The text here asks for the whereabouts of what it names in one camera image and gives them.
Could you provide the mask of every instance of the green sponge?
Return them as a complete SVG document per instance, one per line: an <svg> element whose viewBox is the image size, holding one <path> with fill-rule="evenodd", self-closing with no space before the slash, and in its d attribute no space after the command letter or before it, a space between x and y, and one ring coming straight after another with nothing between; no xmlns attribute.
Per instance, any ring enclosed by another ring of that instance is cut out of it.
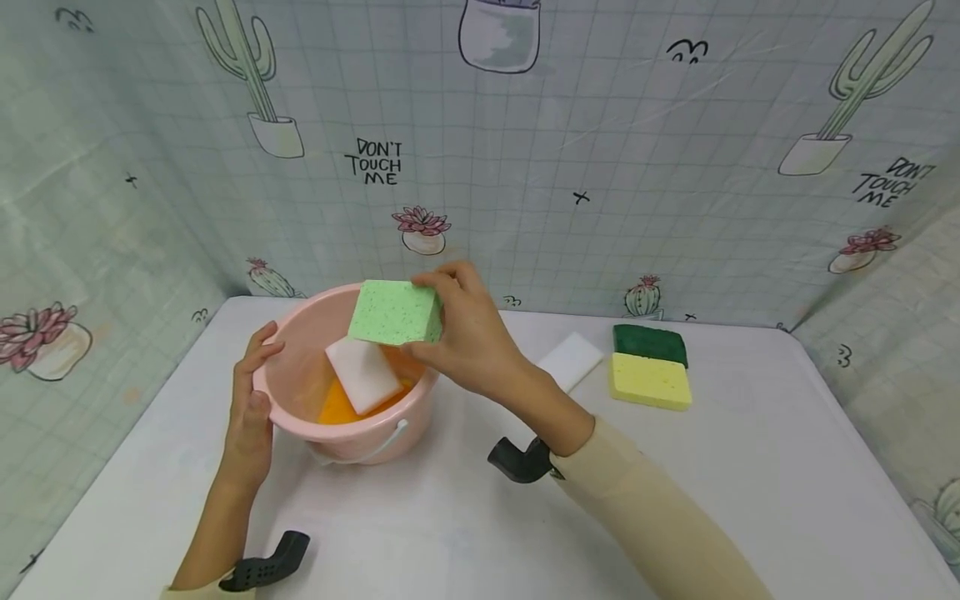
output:
<svg viewBox="0 0 960 600"><path fill-rule="evenodd" d="M440 298L431 288L370 279L360 287L347 336L387 346L436 342L443 330L440 308Z"/></svg>
<svg viewBox="0 0 960 600"><path fill-rule="evenodd" d="M679 333L642 327L640 325L614 325L613 351L633 356L657 358L680 363L685 368L686 346Z"/></svg>

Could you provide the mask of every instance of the black clip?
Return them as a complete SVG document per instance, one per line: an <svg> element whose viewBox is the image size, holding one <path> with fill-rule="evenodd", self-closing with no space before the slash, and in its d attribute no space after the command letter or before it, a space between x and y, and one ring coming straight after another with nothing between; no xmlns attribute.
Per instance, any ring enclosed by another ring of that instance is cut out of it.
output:
<svg viewBox="0 0 960 600"><path fill-rule="evenodd" d="M246 591L275 584L293 575L310 544L310 536L285 531L269 559L243 559L233 568L233 576L220 582L223 591Z"/></svg>
<svg viewBox="0 0 960 600"><path fill-rule="evenodd" d="M520 452L510 440L501 438L490 451L487 462L517 483L533 483L553 469L550 448L540 438L534 438L526 452Z"/></svg>

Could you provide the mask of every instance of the beige sleeve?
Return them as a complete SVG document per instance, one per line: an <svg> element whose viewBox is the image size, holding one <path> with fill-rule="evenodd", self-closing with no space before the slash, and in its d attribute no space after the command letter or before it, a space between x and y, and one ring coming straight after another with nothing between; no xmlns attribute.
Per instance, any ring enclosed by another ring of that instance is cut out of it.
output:
<svg viewBox="0 0 960 600"><path fill-rule="evenodd" d="M550 461L560 487L603 524L661 600L772 600L730 538L601 419L582 448Z"/></svg>
<svg viewBox="0 0 960 600"><path fill-rule="evenodd" d="M233 570L219 580L210 582L200 589L172 591L169 588L164 588L160 594L160 600L253 600L256 589L248 589L247 591L223 591L220 589L220 582L229 577L232 572Z"/></svg>

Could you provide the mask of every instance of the fabric backdrop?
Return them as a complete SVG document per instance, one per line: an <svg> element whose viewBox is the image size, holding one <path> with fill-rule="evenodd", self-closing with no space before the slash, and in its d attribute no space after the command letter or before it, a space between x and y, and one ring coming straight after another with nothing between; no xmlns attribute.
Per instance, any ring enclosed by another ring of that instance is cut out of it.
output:
<svg viewBox="0 0 960 600"><path fill-rule="evenodd" d="M224 298L454 258L796 335L960 574L955 3L61 2L0 20L0 597Z"/></svg>

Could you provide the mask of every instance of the white tabletop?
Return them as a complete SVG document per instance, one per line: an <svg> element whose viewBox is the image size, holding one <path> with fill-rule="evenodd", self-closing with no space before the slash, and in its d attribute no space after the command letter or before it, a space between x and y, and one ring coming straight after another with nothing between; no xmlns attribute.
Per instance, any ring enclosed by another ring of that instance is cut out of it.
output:
<svg viewBox="0 0 960 600"><path fill-rule="evenodd" d="M230 367L295 300L237 298L217 313L13 600L155 598L193 534L217 466ZM504 314L531 359L571 331L612 350L622 320ZM655 324L683 334L693 406L610 399L605 365L573 396L630 434L727 531L779 600L960 598L932 543L804 350L774 329ZM286 529L312 537L300 571L261 598L653 598L615 544L549 477L523 486L486 463L512 415L441 378L434 421L407 456L321 468L278 434L249 555Z"/></svg>

